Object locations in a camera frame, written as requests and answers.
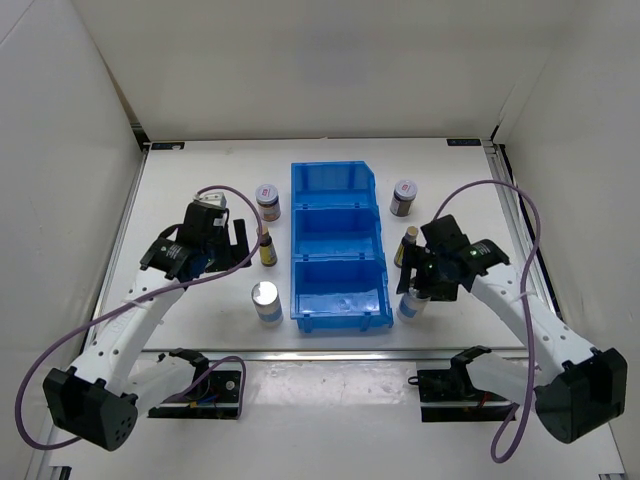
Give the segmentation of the white bead shaker jar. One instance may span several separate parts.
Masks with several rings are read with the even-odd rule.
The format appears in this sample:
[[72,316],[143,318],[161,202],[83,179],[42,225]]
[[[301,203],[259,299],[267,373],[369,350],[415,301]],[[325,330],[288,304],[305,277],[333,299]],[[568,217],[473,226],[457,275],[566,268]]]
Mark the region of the white bead shaker jar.
[[260,281],[251,290],[251,299],[259,320],[267,326],[277,326],[283,320],[283,311],[277,286]]
[[418,290],[410,288],[400,298],[396,311],[399,320],[404,323],[419,320],[429,301],[429,297],[421,297]]

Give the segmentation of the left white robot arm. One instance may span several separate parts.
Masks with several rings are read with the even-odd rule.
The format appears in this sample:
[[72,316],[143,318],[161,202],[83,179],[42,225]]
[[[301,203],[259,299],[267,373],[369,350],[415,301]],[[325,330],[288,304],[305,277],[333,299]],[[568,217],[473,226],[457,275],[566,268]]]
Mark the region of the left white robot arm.
[[162,231],[140,261],[123,312],[105,322],[91,345],[66,370],[53,369],[43,389],[58,428],[107,451],[121,447],[139,416],[176,398],[211,397],[209,362],[200,352],[177,348],[145,371],[132,369],[163,317],[189,282],[203,273],[228,272],[247,264],[248,241],[236,242],[223,193],[193,200],[181,223]]

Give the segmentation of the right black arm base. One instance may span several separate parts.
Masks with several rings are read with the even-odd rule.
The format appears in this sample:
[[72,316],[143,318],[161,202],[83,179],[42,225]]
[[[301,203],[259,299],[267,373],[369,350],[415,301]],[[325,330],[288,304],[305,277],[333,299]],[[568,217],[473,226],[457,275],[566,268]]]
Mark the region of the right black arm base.
[[418,370],[407,383],[418,389],[423,423],[502,422],[511,410],[511,403],[494,393],[460,393],[448,370]]

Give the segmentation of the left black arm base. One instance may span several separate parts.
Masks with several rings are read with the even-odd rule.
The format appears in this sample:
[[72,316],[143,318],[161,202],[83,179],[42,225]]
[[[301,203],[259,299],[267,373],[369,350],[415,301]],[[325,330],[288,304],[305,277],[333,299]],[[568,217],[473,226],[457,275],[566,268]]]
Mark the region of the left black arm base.
[[238,420],[241,417],[247,368],[238,356],[214,361],[207,378],[193,392],[152,408],[151,419]]

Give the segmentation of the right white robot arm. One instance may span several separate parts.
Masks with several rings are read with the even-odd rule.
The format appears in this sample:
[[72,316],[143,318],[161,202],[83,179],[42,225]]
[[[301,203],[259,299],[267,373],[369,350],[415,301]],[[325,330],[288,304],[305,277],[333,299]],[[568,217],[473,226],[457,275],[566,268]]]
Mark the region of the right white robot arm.
[[493,241],[471,242],[451,215],[420,228],[425,243],[406,248],[397,293],[403,300],[454,302],[461,289],[488,307],[529,353],[526,367],[484,346],[470,347],[448,369],[423,376],[428,399],[476,400],[484,392],[532,410],[569,444],[625,410],[628,364],[614,349],[581,337],[537,296]]

